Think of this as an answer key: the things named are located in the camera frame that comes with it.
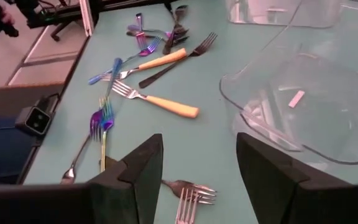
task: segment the gray floor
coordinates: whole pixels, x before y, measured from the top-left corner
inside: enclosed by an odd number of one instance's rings
[[[43,27],[29,29],[25,17],[15,5],[10,6],[2,0],[0,4],[14,16],[15,27],[20,33],[16,38],[0,33],[0,86],[64,82],[73,58],[86,39],[82,26],[72,22],[59,33],[61,41],[56,42],[50,37],[55,26],[48,26],[45,30]],[[39,35],[42,36],[30,57],[25,58]],[[62,61],[50,63],[50,59]],[[25,66],[18,69],[24,60]]]

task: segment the chair leg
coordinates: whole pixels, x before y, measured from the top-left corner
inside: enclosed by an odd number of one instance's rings
[[[57,35],[60,31],[62,31],[66,26],[68,26],[70,22],[64,22],[59,24],[56,29],[50,34],[51,38],[53,38],[56,42],[60,40],[59,36]]]

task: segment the light blue table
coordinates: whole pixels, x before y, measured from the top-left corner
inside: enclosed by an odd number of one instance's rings
[[[125,100],[117,94],[112,101],[117,110],[110,133],[107,155],[117,160],[154,133],[163,134],[163,178],[185,179],[206,184],[219,191],[215,206],[198,209],[197,223],[257,223],[235,154],[235,137],[229,130],[220,78],[234,73],[255,55],[281,27],[235,25],[226,20],[223,0],[174,2],[188,4],[183,21],[190,28],[184,45],[193,50],[210,32],[218,34],[211,50],[177,66],[142,92],[200,107],[196,119],[185,119],[141,100]],[[126,36],[126,26],[135,24],[135,14],[144,15],[149,28],[170,30],[172,19],[163,5],[104,12],[76,72],[58,106],[55,118],[28,173],[26,184],[57,184],[88,134],[91,114],[98,108],[106,83],[88,86],[93,75],[111,67],[115,57],[127,58],[137,52],[136,41]],[[161,53],[132,61],[127,68],[160,57]],[[139,81],[159,71],[151,69],[125,82],[137,87]],[[92,142],[78,169],[77,182],[98,174],[99,143]],[[178,199],[161,187],[155,223],[172,223]]]

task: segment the table surface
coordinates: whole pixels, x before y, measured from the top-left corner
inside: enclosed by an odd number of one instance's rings
[[[225,100],[219,92],[219,80],[244,68],[282,27],[231,24],[227,21],[223,0],[177,1],[173,7],[182,4],[190,7],[182,22],[190,29],[191,37],[183,45],[188,52],[210,32],[217,33],[218,38],[206,54],[178,65],[141,92],[197,106],[199,116],[182,118],[140,99],[127,100],[112,94],[116,123],[109,134],[106,154],[119,160],[154,133],[162,133],[163,178],[206,184],[219,191],[215,206],[198,209],[197,223],[257,223],[239,173],[236,140],[229,128],[232,121],[228,120]],[[127,25],[135,24],[138,12],[143,13],[146,28],[172,28],[172,19],[163,5],[100,15],[26,184],[60,182],[88,134],[89,118],[98,108],[98,98],[104,95],[107,86],[107,83],[88,86],[87,80],[109,69],[114,58],[128,58],[138,51],[135,38],[126,35]],[[126,68],[161,57],[160,52],[161,49],[149,57],[133,60]],[[125,83],[137,87],[139,81],[161,69],[133,74]],[[99,157],[99,143],[92,142],[78,168],[77,182],[85,182],[98,174]],[[338,170],[335,175],[347,180],[349,172]],[[174,221],[177,205],[178,199],[166,186],[161,186],[155,223]]]

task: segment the wooden handle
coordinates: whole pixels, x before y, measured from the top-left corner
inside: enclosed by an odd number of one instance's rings
[[[171,63],[174,61],[177,61],[181,58],[183,58],[184,56],[186,56],[186,49],[182,48],[180,50],[177,50],[174,53],[168,54],[164,57],[160,57],[157,59],[154,59],[150,62],[146,62],[143,63],[142,65],[139,65],[139,70],[145,70],[148,68],[153,68],[153,67],[157,67],[166,63]]]
[[[146,96],[146,100],[157,106],[161,106],[166,110],[179,114],[180,116],[185,116],[187,118],[196,118],[198,112],[200,111],[199,108],[183,105],[181,103],[165,100],[163,98],[158,98],[155,96]]]

